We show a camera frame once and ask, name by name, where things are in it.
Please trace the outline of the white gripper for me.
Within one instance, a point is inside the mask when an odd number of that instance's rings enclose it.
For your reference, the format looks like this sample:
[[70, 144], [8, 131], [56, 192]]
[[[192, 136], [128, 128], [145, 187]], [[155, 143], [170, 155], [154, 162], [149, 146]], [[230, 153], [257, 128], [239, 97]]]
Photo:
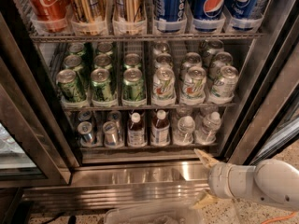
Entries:
[[211, 190], [201, 190], [191, 205], [191, 209], [202, 209], [205, 206], [216, 203], [219, 200], [218, 197], [223, 199], [247, 199], [252, 195], [254, 166], [219, 162], [201, 149], [195, 148], [193, 151], [201, 163], [207, 169], [210, 169], [208, 185]]

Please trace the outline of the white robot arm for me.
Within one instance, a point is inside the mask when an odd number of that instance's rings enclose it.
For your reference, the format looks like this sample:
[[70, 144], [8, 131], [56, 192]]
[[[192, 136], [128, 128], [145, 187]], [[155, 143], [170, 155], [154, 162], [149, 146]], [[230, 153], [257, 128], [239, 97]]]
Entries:
[[208, 188], [197, 195], [193, 209], [220, 199], [242, 199], [287, 211], [299, 210], [299, 171], [285, 161], [267, 159], [257, 165], [217, 161], [200, 149], [194, 150], [208, 169]]

